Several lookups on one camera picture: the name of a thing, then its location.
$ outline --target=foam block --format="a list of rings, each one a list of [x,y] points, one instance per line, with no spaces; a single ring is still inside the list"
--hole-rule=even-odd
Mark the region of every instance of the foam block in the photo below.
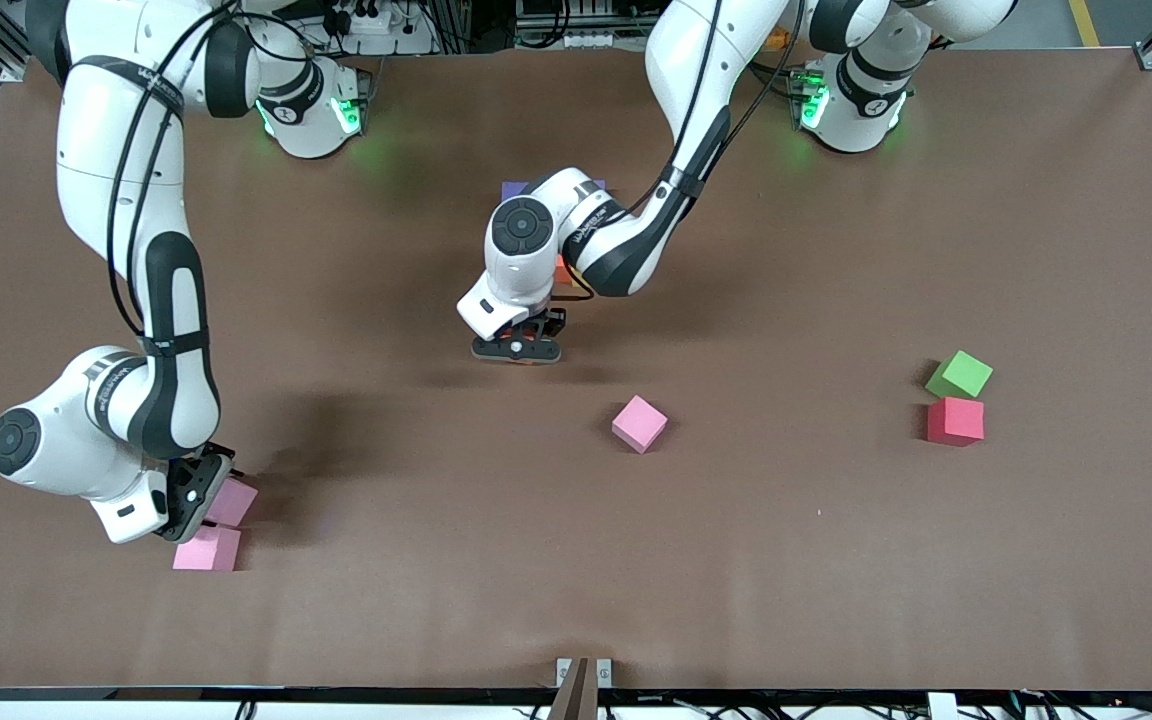
[[[984,439],[984,402],[962,397],[940,397],[927,409],[927,439],[931,442],[967,447]]]
[[[970,400],[980,395],[980,388],[992,374],[993,367],[960,350],[935,370],[927,389],[937,397]]]
[[[659,437],[664,424],[669,420],[643,397],[634,396],[624,410],[612,420],[612,432],[623,439],[637,452],[649,450],[649,446]]]
[[[238,559],[238,538],[242,533],[233,528],[204,525],[190,541],[177,545],[177,555],[172,561],[173,570],[211,570],[232,573],[234,560]]]
[[[567,272],[567,265],[563,265],[562,255],[554,258],[554,282],[559,285],[576,285],[575,279],[573,279],[573,274]]]
[[[207,514],[202,518],[218,525],[237,528],[243,523],[248,507],[256,500],[256,488],[234,478],[225,478],[223,486],[220,486],[220,492],[215,495],[215,500],[211,501]]]
[[[515,195],[522,195],[525,182],[505,181],[500,183],[500,202],[509,200]]]

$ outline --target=green cube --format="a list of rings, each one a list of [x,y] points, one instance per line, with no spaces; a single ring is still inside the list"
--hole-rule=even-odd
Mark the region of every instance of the green cube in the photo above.
[[[960,350],[935,370],[927,389],[937,397],[972,400],[980,395],[980,388],[992,373],[993,367]]]

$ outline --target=red cube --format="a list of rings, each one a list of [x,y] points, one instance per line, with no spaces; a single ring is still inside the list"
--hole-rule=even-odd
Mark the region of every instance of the red cube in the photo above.
[[[931,442],[967,447],[984,439],[984,402],[962,397],[941,397],[927,409],[927,439]]]

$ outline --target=pink cube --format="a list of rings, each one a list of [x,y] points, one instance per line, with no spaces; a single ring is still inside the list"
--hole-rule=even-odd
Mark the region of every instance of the pink cube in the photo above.
[[[238,559],[238,538],[233,528],[204,525],[190,541],[177,545],[177,555],[172,561],[173,570],[212,570],[230,573],[234,560]]]
[[[931,442],[967,447],[984,439],[984,402],[941,397],[927,409]]]
[[[225,478],[215,500],[211,501],[207,514],[202,516],[209,523],[237,528],[242,524],[248,507],[256,500],[256,488],[247,486],[234,478]]]
[[[642,453],[649,450],[649,446],[659,437],[667,420],[669,419],[646,400],[635,395],[616,419],[612,420],[612,432]]]

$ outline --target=stacked cubes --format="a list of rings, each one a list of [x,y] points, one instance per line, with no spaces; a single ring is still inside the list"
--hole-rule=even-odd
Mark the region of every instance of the stacked cubes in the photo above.
[[[192,539],[177,545],[173,570],[211,570],[229,573],[238,559],[236,526],[247,515],[248,507],[256,500],[256,488],[234,478],[225,478],[215,500],[211,501],[204,525],[198,528]]]
[[[927,381],[940,397],[927,409],[929,441],[967,447],[984,439],[984,403],[975,399],[991,374],[993,367],[961,350],[938,366]]]

